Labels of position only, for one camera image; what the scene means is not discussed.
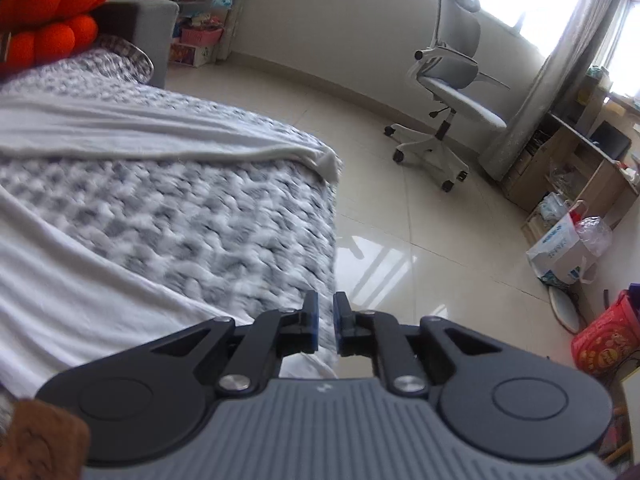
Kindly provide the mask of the white garment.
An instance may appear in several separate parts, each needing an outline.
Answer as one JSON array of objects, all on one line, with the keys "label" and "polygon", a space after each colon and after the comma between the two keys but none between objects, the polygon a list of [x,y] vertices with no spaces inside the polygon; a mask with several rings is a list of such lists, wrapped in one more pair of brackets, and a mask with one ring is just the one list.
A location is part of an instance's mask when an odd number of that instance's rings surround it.
[{"label": "white garment", "polygon": [[329,376],[332,150],[239,108],[10,93],[1,112],[1,383],[31,398],[69,368],[228,316],[320,297]]}]

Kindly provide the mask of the grey checked quilt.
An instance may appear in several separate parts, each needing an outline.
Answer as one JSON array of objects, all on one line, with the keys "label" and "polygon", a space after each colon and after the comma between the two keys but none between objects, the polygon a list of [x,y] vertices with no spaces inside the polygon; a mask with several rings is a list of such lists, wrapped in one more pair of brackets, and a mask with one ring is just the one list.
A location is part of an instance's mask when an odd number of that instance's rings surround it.
[{"label": "grey checked quilt", "polygon": [[333,344],[335,191],[299,162],[6,156],[1,184],[97,255],[224,312],[314,290]]}]

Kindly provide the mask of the white round floor scale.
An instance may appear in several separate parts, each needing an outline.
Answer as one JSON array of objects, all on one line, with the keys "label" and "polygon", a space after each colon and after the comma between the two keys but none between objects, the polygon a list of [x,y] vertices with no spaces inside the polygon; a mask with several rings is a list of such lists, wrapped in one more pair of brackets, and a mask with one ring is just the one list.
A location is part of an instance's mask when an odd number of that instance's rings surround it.
[{"label": "white round floor scale", "polygon": [[579,311],[574,302],[563,289],[548,287],[550,307],[555,319],[559,324],[572,335],[577,335],[582,330]]}]

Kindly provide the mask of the white paper shopping bag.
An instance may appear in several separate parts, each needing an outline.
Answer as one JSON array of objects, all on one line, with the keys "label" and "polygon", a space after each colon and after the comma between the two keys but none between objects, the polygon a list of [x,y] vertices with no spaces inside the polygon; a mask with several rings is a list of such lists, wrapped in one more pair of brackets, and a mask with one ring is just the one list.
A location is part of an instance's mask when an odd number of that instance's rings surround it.
[{"label": "white paper shopping bag", "polygon": [[567,289],[590,284],[597,274],[597,257],[576,231],[580,208],[574,207],[526,252],[527,261],[542,284]]}]

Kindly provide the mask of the red snack bag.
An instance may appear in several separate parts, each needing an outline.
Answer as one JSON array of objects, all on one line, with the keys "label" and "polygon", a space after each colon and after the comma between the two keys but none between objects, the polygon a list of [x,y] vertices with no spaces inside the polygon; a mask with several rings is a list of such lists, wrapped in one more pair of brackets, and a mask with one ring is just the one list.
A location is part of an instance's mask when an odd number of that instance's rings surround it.
[{"label": "red snack bag", "polygon": [[638,349],[639,296],[633,288],[623,289],[570,343],[576,367],[592,376],[612,372]]}]

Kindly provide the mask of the brown sleeve cuff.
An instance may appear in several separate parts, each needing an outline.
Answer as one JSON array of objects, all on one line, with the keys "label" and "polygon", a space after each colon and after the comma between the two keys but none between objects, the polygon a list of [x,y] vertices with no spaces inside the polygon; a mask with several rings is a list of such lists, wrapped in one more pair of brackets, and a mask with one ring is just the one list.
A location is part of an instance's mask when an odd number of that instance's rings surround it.
[{"label": "brown sleeve cuff", "polygon": [[79,417],[39,400],[18,400],[1,438],[1,478],[79,479],[90,442]]}]

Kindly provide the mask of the grey office chair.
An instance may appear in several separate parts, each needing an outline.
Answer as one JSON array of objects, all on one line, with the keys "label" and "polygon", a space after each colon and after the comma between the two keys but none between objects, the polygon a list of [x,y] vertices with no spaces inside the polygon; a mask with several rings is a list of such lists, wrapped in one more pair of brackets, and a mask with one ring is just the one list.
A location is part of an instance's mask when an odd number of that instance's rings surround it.
[{"label": "grey office chair", "polygon": [[426,133],[401,124],[384,128],[386,136],[402,132],[412,137],[410,142],[397,145],[393,161],[400,164],[408,153],[427,155],[425,165],[442,175],[439,186],[446,193],[456,183],[462,183],[470,171],[469,166],[445,143],[454,118],[461,115],[495,132],[503,132],[506,128],[501,117],[462,93],[474,82],[503,89],[507,87],[499,79],[482,72],[475,59],[480,45],[478,12],[480,0],[437,0],[432,41],[428,47],[414,52],[414,63],[407,78],[412,84],[430,92],[436,102],[442,103],[442,108],[430,113],[431,118],[447,114],[437,130]]}]

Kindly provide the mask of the grey curtain right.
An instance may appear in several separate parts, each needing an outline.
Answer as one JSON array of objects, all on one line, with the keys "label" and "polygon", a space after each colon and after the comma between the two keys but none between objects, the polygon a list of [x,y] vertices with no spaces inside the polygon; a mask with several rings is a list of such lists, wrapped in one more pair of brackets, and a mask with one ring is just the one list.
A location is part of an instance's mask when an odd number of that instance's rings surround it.
[{"label": "grey curtain right", "polygon": [[620,0],[579,0],[563,35],[541,67],[529,94],[478,162],[500,181],[525,148],[544,114],[577,88],[610,28]]}]

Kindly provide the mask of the wooden desk shelf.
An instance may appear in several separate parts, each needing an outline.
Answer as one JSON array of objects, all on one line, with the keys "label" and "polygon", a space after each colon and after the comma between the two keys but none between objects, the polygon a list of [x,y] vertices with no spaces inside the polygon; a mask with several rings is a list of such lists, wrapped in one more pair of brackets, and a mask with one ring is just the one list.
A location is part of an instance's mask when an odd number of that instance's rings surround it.
[{"label": "wooden desk shelf", "polygon": [[638,197],[632,159],[639,110],[611,91],[608,71],[588,70],[566,107],[549,110],[502,180],[506,198],[528,213],[523,232],[541,237],[544,196],[581,200],[588,214],[617,226]]}]

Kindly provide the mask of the pink storage basket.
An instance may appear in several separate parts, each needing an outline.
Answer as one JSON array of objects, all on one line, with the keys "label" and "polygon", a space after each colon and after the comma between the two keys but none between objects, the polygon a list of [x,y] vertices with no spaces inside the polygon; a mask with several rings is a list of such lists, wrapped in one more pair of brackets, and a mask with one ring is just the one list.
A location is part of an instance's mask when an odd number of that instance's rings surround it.
[{"label": "pink storage basket", "polygon": [[219,44],[224,30],[222,28],[190,28],[181,29],[180,42],[188,46],[204,48]]}]

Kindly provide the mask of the orange flower cushion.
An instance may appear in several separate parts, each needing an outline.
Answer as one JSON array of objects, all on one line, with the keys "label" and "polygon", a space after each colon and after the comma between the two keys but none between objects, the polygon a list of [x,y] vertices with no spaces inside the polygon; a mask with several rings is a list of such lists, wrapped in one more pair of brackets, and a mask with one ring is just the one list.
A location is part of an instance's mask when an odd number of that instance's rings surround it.
[{"label": "orange flower cushion", "polygon": [[91,12],[106,0],[1,0],[1,32],[12,35],[3,77],[91,47],[99,25]]}]

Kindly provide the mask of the smartphone on stand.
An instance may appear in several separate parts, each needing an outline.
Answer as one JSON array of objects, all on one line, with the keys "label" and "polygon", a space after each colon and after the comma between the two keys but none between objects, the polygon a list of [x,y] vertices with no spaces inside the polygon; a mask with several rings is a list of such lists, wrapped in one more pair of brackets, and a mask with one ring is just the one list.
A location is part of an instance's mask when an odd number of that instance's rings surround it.
[{"label": "smartphone on stand", "polygon": [[11,38],[12,35],[9,32],[0,34],[0,63],[5,63],[8,59]]}]

